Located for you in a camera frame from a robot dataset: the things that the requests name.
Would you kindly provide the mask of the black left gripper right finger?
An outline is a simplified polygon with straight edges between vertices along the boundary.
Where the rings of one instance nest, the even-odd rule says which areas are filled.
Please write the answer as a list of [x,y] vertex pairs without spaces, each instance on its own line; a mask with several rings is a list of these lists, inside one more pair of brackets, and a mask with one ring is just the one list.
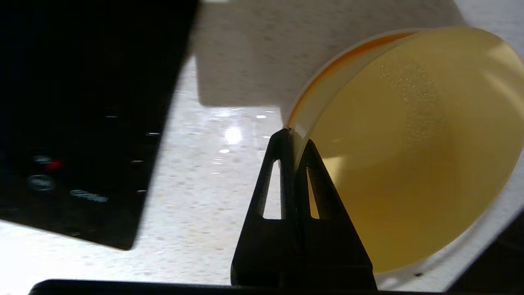
[[300,226],[300,286],[377,289],[373,264],[312,140],[294,176],[294,196]]

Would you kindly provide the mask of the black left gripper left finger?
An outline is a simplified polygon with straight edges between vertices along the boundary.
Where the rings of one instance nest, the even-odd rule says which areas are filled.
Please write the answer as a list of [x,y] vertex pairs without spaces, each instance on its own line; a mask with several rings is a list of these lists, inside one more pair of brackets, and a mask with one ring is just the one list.
[[[280,162],[278,220],[264,218],[273,165]],[[299,265],[299,225],[294,197],[292,142],[289,129],[268,142],[230,269],[234,286],[291,286]]]

